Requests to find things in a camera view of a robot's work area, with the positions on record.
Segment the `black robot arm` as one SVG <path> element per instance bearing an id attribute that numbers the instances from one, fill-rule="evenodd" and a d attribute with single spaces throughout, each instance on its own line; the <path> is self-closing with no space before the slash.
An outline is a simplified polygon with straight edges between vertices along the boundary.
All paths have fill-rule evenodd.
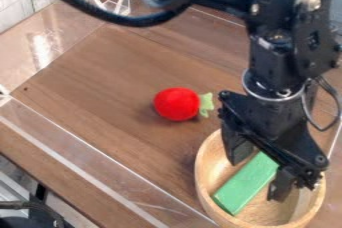
<path id="1" fill-rule="evenodd" d="M 296 187 L 314 188 L 329 167 L 310 132 L 317 92 L 335 89 L 325 73 L 340 61 L 341 45 L 330 24 L 332 0 L 145 0 L 174 11 L 198 4 L 245 22 L 250 38 L 245 91 L 224 91 L 222 139 L 232 163 L 261 150 L 280 168 L 268 197 L 282 201 Z"/>

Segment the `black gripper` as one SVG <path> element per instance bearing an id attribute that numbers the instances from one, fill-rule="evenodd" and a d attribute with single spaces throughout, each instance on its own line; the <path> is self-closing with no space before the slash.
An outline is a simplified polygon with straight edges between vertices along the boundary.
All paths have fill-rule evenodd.
<path id="1" fill-rule="evenodd" d="M 222 140 L 228 159 L 238 165 L 258 149 L 280 165 L 269 185 L 268 200 L 284 202 L 293 188 L 313 189 L 329 160 L 309 126 L 318 86 L 300 87 L 288 98 L 256 97 L 224 90 Z"/>

